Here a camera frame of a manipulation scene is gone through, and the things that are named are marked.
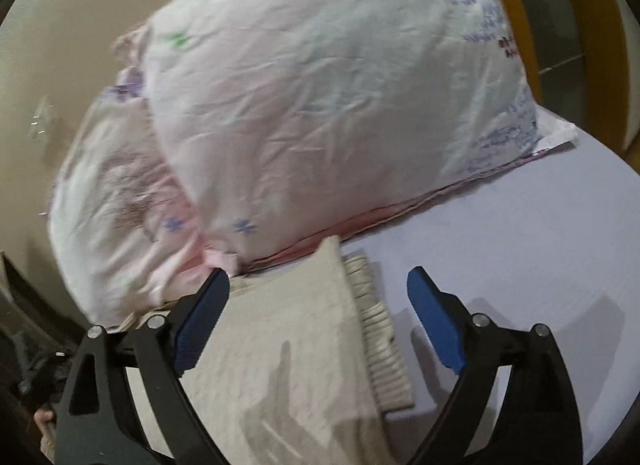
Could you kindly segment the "pink floral pillow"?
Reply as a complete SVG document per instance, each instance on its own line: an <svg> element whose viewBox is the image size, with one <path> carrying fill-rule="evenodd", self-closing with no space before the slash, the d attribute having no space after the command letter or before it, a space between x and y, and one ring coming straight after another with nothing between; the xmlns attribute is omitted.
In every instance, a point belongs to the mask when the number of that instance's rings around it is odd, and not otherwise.
<svg viewBox="0 0 640 465"><path fill-rule="evenodd" d="M115 42L125 67L80 124L47 215L66 289L90 323L114 331L195 293L213 269L239 266L206 241L158 149L143 96L146 38L140 26Z"/></svg>
<svg viewBox="0 0 640 465"><path fill-rule="evenodd" d="M137 55L206 241L269 265L573 142L498 0L171 0Z"/></svg>

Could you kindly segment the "lavender bed sheet mattress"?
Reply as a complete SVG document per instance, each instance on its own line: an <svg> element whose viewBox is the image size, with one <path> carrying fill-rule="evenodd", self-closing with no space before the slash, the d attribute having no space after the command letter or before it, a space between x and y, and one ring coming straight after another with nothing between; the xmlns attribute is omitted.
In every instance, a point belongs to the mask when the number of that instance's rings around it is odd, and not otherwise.
<svg viewBox="0 0 640 465"><path fill-rule="evenodd" d="M408 462L456 381L409 303L414 267L498 325L547 324L585 459L615 439L639 392L639 178L592 136L340 248L368 258L411 379L413 406L383 417L390 464Z"/></svg>

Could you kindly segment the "white wall switch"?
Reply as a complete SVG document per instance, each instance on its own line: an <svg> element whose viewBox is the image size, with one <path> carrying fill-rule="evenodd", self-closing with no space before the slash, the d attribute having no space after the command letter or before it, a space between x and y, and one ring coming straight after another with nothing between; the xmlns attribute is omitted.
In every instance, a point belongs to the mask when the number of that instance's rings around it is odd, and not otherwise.
<svg viewBox="0 0 640 465"><path fill-rule="evenodd" d="M28 137L31 140L46 143L54 128L55 113L50 100L43 96L28 126Z"/></svg>

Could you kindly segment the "wooden bed frame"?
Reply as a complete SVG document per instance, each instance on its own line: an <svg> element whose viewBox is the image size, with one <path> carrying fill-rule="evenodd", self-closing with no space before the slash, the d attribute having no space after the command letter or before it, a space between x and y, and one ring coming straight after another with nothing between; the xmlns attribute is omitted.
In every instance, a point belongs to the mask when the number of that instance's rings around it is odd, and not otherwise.
<svg viewBox="0 0 640 465"><path fill-rule="evenodd" d="M626 0L501 0L538 103L639 167L639 24Z"/></svg>

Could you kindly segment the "pink floral pillow right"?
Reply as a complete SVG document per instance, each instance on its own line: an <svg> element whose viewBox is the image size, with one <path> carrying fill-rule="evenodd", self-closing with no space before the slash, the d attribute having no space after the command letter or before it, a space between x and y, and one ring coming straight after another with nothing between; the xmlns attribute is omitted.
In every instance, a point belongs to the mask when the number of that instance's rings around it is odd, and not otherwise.
<svg viewBox="0 0 640 465"><path fill-rule="evenodd" d="M573 142L498 0L171 0L137 55L206 241L269 265Z"/></svg>

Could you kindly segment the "pink floral pillow left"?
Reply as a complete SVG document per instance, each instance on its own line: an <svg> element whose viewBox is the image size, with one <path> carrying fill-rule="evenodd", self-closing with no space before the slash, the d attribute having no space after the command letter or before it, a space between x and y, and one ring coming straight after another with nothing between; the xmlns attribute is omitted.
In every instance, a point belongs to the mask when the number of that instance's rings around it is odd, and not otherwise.
<svg viewBox="0 0 640 465"><path fill-rule="evenodd" d="M47 215L66 289L90 323L114 331L195 293L213 269L239 266L206 241L158 149L143 96L146 38L140 26L115 42L125 67L80 124Z"/></svg>

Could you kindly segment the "beige cable-knit sweater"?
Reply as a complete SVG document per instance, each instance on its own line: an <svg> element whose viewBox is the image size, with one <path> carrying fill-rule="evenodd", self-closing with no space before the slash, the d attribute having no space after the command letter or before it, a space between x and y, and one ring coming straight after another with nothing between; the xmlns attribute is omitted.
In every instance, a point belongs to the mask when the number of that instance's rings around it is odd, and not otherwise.
<svg viewBox="0 0 640 465"><path fill-rule="evenodd" d="M301 263L235 277L181 384L233 464L389 464L383 417L414 396L366 255L335 237Z"/></svg>

